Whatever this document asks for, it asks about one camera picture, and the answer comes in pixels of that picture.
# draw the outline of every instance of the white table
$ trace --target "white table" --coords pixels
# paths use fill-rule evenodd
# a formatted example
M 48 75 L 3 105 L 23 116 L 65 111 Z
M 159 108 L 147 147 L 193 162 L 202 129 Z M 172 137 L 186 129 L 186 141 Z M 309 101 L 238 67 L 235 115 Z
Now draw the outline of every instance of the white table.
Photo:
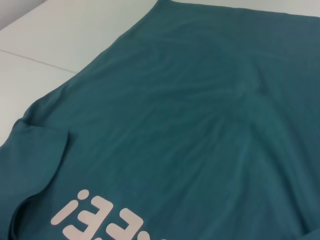
M 177 0 L 320 17 L 318 0 Z M 0 145 L 36 99 L 78 73 L 156 0 L 48 0 L 0 31 Z

